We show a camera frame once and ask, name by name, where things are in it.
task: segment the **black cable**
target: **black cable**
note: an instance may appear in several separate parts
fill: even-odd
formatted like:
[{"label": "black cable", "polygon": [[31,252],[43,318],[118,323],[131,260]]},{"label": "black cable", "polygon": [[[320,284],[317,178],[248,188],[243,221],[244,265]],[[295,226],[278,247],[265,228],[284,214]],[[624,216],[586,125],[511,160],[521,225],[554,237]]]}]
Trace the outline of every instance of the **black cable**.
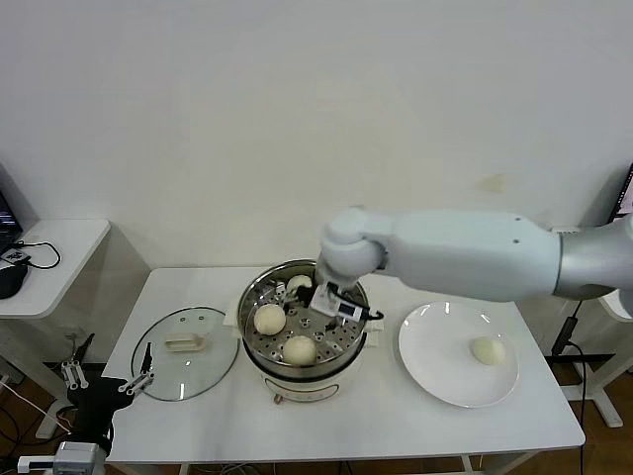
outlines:
[{"label": "black cable", "polygon": [[574,310],[574,313],[572,314],[572,317],[575,318],[576,315],[578,314],[578,310],[581,309],[581,305],[583,304],[584,300],[580,300],[578,302],[578,304],[576,305],[576,309]]},{"label": "black cable", "polygon": [[39,245],[47,245],[48,247],[50,247],[52,249],[52,251],[55,253],[55,256],[57,257],[57,261],[54,264],[51,264],[51,265],[37,265],[37,264],[33,264],[30,261],[27,261],[25,264],[19,264],[19,265],[28,265],[29,267],[33,267],[35,269],[44,269],[44,270],[46,270],[46,269],[53,269],[54,267],[56,267],[61,262],[61,255],[59,255],[59,252],[57,251],[57,249],[55,249],[55,246],[52,245],[50,242],[30,242],[30,243],[25,243],[23,240],[19,240],[18,242],[15,242],[13,244],[9,244],[8,248],[21,249],[23,247],[37,247]]},{"label": "black cable", "polygon": [[[18,426],[18,422],[16,421],[16,419],[11,415],[11,413],[9,411],[7,411],[4,408],[0,408],[0,412],[4,413],[4,415],[9,418],[9,420],[11,421],[11,424],[13,424],[13,429],[16,432],[16,437],[13,438],[9,435],[7,435],[2,429],[0,429],[0,435],[2,435],[4,438],[6,438],[7,440],[9,440],[10,442],[13,442],[15,444],[18,443],[18,440],[20,440],[20,427]],[[11,449],[11,451],[9,452],[9,455],[11,455],[11,453],[13,452],[13,450],[15,450],[15,446],[14,448]]]},{"label": "black cable", "polygon": [[[578,350],[578,353],[581,354],[582,358],[585,358],[585,354],[583,353],[583,351],[581,350],[581,348],[575,344],[572,341],[568,341],[568,345],[569,346],[573,346],[575,349]],[[583,431],[585,431],[585,400],[587,397],[587,363],[585,362],[585,360],[583,359],[583,401],[581,402],[581,419],[580,419],[580,423],[581,423],[581,429]],[[581,445],[581,475],[585,475],[585,445]]]}]

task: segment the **cable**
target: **cable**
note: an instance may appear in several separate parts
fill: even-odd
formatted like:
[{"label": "cable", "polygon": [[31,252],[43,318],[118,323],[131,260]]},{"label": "cable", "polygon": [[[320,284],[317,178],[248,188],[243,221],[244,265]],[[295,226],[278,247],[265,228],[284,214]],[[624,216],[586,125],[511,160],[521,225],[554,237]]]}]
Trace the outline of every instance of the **cable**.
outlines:
[{"label": "cable", "polygon": [[[581,429],[585,431],[585,401],[587,399],[587,363],[585,362],[585,354],[581,350],[581,348],[572,341],[568,341],[569,346],[573,346],[578,350],[578,353],[581,354],[581,358],[583,359],[583,401],[581,402]],[[585,475],[585,445],[581,445],[581,475]]]},{"label": "cable", "polygon": [[222,473],[223,471],[222,466],[220,466],[220,470],[207,470],[206,468],[200,468],[198,465],[194,465],[192,468],[203,473]]},{"label": "cable", "polygon": [[39,406],[33,404],[31,401],[29,401],[27,398],[20,396],[18,393],[16,393],[11,387],[9,387],[8,384],[3,383],[2,381],[0,381],[0,384],[2,386],[4,386],[5,388],[7,388],[9,391],[11,391],[17,398],[20,398],[21,400],[23,400],[25,403],[33,406],[34,408],[36,408],[38,411],[40,411],[42,414],[44,414],[45,418],[49,418],[51,421],[53,421],[54,423],[56,423],[58,426],[60,426],[61,428],[63,428],[66,432],[70,433],[70,430],[68,428],[66,428],[65,426],[63,426],[57,419],[52,418],[51,416],[49,416],[43,409],[41,409]]},{"label": "cable", "polygon": [[50,242],[32,242],[32,243],[26,244],[23,240],[19,240],[15,244],[11,244],[11,247],[13,247],[14,249],[21,249],[22,247],[37,247],[39,245],[47,245],[48,247],[50,247],[52,251],[55,253],[57,260],[55,261],[54,264],[51,264],[51,265],[36,265],[30,261],[27,261],[26,265],[28,265],[29,267],[34,267],[35,269],[44,269],[44,270],[53,269],[54,267],[56,267],[61,262],[61,255],[59,255],[59,252],[57,251],[57,249],[55,249],[55,246],[52,245]]},{"label": "cable", "polygon": [[233,465],[232,467],[223,468],[221,475],[226,475],[227,473],[232,472],[233,470],[239,470],[241,473],[244,473],[241,467],[246,465],[246,463],[238,463],[237,465]]},{"label": "cable", "polygon": [[7,435],[3,430],[0,430],[0,435],[2,435],[4,438],[9,440],[10,442],[13,442],[14,444],[16,444],[16,445],[14,445],[14,447],[11,449],[11,451],[7,455],[6,458],[8,458],[9,455],[11,455],[13,453],[13,451],[15,450],[15,447],[18,444],[18,440],[20,440],[20,427],[18,426],[18,423],[17,423],[16,419],[11,415],[11,413],[9,413],[9,411],[7,411],[4,408],[0,408],[0,412],[4,413],[4,415],[7,418],[9,418],[9,420],[11,420],[11,424],[13,424],[13,429],[16,432],[16,438],[13,438],[13,437]]},{"label": "cable", "polygon": [[584,300],[580,300],[578,302],[578,304],[576,305],[576,309],[574,310],[574,313],[572,314],[572,317],[576,317],[576,315],[578,314],[578,310],[581,309],[581,305],[583,304]]}]

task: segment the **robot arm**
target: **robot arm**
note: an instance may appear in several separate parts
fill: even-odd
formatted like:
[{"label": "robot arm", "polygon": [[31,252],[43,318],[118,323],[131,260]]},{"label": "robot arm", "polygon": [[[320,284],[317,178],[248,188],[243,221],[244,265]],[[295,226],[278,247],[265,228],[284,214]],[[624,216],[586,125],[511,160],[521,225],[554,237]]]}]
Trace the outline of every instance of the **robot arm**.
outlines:
[{"label": "robot arm", "polygon": [[376,272],[495,302],[594,298],[633,289],[632,220],[561,236],[510,213],[348,208],[325,227],[316,271],[342,289]]}]

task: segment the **steamed bun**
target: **steamed bun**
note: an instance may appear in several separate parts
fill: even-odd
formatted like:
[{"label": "steamed bun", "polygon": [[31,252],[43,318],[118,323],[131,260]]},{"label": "steamed bun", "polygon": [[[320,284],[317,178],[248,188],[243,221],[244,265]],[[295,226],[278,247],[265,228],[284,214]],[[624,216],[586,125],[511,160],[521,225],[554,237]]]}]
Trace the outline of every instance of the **steamed bun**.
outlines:
[{"label": "steamed bun", "polygon": [[306,366],[317,359],[317,344],[307,336],[293,336],[284,345],[284,361]]},{"label": "steamed bun", "polygon": [[262,305],[255,313],[254,323],[261,334],[277,334],[286,325],[286,314],[278,305]]}]

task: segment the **table leg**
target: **table leg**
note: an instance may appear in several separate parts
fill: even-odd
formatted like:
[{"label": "table leg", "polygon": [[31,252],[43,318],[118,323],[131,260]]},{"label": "table leg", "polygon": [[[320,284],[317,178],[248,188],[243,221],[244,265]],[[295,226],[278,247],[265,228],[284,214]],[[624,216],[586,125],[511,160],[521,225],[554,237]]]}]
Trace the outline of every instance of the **table leg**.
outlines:
[{"label": "table leg", "polygon": [[515,469],[521,463],[526,462],[537,453],[538,451],[530,451],[497,455],[493,458],[492,462],[487,463],[488,467],[486,467],[483,473],[487,475],[503,475]]},{"label": "table leg", "polygon": [[464,465],[463,472],[442,472],[442,473],[429,473],[426,475],[504,475],[510,470],[515,469],[521,463],[529,460],[538,451],[531,452],[516,452],[516,453],[504,453],[496,455],[492,462],[487,463],[486,470],[474,470],[471,464],[471,460],[468,455],[461,455],[462,464]]},{"label": "table leg", "polygon": [[145,465],[140,463],[126,465],[120,463],[110,463],[108,465],[112,465],[126,475],[163,475],[162,470],[160,470],[160,465]]},{"label": "table leg", "polygon": [[[574,367],[579,375],[583,374],[583,364],[574,363]],[[617,414],[615,406],[611,403],[608,395],[604,391],[603,387],[599,385],[601,377],[595,378],[595,374],[602,370],[600,368],[595,373],[591,369],[587,368],[587,381],[593,381],[591,385],[591,392],[589,391],[589,385],[587,386],[587,401],[593,401],[597,407],[604,423],[610,428],[621,428],[624,425],[622,418]],[[583,399],[583,383],[574,386],[562,386],[563,394],[568,401],[581,401]]]},{"label": "table leg", "polygon": [[0,327],[0,356],[29,376],[56,399],[69,405],[63,381],[46,368],[34,355],[33,350],[24,344],[13,331],[4,325],[0,325]]}]

